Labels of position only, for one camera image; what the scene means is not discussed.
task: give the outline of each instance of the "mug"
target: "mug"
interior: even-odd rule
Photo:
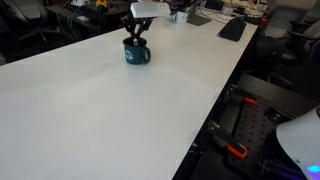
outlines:
[[[177,14],[173,15],[173,21],[178,24],[185,24],[187,23],[189,13],[180,12],[178,11]]]
[[[150,49],[146,47],[147,40],[138,39],[138,46],[134,46],[133,38],[129,37],[123,40],[126,61],[129,64],[147,64],[151,60]]]

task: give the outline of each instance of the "teal mug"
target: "teal mug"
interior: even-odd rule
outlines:
[[[123,40],[126,61],[129,64],[148,64],[151,60],[150,49],[146,47],[147,40],[138,39],[138,45],[134,46],[133,38]]]

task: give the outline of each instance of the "white table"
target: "white table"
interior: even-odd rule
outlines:
[[[0,179],[171,179],[250,41],[156,19],[152,60],[118,30],[0,67]]]

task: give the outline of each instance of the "black keyboard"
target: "black keyboard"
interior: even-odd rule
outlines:
[[[219,32],[219,36],[232,41],[239,41],[246,25],[241,18],[234,18],[223,27]]]

